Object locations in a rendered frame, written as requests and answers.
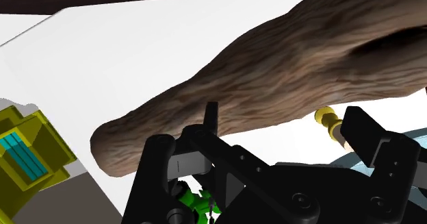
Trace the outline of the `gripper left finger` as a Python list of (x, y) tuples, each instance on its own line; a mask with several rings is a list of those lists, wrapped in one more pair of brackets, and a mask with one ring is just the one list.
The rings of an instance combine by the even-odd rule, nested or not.
[(210, 101), (203, 123), (189, 125), (181, 137), (147, 139), (121, 224), (195, 224), (189, 207), (168, 190), (168, 163), (176, 147), (189, 147), (214, 166), (208, 190), (220, 216), (215, 224), (316, 224), (320, 205), (303, 186), (279, 181), (269, 166), (245, 148), (219, 137), (218, 103)]

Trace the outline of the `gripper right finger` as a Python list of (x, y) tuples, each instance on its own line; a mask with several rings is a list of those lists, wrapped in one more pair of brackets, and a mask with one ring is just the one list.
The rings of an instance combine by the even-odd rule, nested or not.
[(367, 181), (366, 224), (401, 224), (421, 151), (419, 143), (387, 131), (357, 106), (346, 108), (341, 135), (373, 172)]

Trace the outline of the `pale blue round dish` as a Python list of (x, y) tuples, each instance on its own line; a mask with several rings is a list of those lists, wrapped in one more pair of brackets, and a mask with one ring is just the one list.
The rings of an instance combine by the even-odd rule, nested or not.
[[(421, 152), (409, 200), (424, 210), (427, 210), (427, 127), (405, 132), (404, 134), (417, 141), (421, 146)], [(368, 176), (370, 176), (374, 170), (373, 168), (366, 167), (354, 152), (343, 155), (331, 162), (331, 164), (352, 169)]]

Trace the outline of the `green toy figure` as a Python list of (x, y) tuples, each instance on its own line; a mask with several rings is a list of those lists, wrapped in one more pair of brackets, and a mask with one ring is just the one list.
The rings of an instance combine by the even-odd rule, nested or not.
[(192, 211), (195, 224), (215, 224), (212, 214), (222, 213), (208, 190), (202, 189), (194, 193), (185, 181), (177, 180), (170, 189), (170, 194)]

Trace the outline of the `brown wooden log piece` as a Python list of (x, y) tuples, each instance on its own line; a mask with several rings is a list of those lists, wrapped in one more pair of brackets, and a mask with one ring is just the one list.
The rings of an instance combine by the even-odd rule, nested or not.
[(122, 177), (154, 134), (179, 136), (219, 104), (221, 136), (300, 119), (326, 105), (427, 87), (427, 0), (302, 0), (241, 35), (189, 80), (99, 126), (90, 150)]

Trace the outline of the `yellow box with teal panel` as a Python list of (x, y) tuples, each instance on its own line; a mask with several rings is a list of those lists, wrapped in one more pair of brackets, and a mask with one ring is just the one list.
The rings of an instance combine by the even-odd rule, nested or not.
[(23, 116), (11, 105), (0, 110), (0, 224), (38, 192), (70, 177), (67, 164), (77, 160), (39, 110)]

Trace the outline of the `yellow-handled tool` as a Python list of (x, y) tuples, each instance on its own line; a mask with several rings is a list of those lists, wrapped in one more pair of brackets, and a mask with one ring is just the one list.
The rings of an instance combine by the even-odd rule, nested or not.
[(348, 153), (354, 151), (341, 134), (342, 120), (336, 115), (334, 109), (329, 106), (317, 109), (314, 118), (317, 123), (327, 129), (330, 138), (338, 142), (345, 151)]

